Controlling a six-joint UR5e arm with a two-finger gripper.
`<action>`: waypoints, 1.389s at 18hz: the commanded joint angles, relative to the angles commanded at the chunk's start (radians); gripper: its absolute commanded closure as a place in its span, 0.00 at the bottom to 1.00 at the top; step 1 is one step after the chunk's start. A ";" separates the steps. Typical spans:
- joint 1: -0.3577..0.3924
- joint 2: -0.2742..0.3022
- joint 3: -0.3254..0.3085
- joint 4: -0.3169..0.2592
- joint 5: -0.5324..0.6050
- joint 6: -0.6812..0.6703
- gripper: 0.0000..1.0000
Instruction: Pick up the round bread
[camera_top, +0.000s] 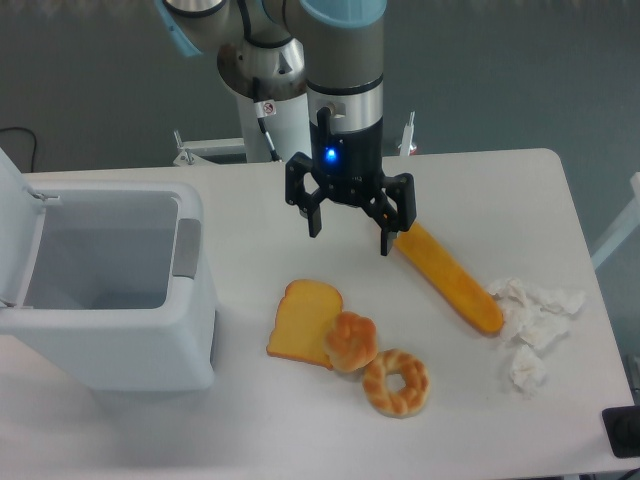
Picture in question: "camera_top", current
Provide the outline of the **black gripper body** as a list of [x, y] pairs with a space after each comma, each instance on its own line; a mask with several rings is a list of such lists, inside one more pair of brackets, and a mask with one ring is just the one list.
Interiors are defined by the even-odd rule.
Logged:
[[330, 200], [364, 208], [382, 196], [383, 119], [355, 132], [334, 132], [322, 107], [310, 124], [312, 174]]

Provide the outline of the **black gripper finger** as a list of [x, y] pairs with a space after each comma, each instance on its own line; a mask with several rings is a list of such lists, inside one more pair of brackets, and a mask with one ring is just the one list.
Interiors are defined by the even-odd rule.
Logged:
[[[305, 187], [305, 176], [310, 175], [317, 188], [309, 193]], [[326, 176], [316, 163], [302, 152], [295, 153], [285, 165], [285, 201], [298, 207], [300, 214], [307, 220], [308, 233], [316, 238], [322, 229], [320, 204], [328, 197]]]
[[365, 178], [358, 186], [358, 205], [380, 228], [380, 254], [387, 256], [399, 232], [416, 219], [414, 177], [409, 173]]

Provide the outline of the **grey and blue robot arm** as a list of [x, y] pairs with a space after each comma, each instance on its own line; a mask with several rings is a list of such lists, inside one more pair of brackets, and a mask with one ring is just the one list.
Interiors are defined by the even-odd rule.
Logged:
[[363, 210], [381, 230], [381, 250], [416, 217], [413, 177], [382, 167], [383, 1], [160, 1], [177, 38], [217, 58], [222, 81], [252, 102], [269, 135], [277, 102], [305, 99], [298, 152], [269, 143], [285, 162], [285, 200], [316, 236], [329, 200]]

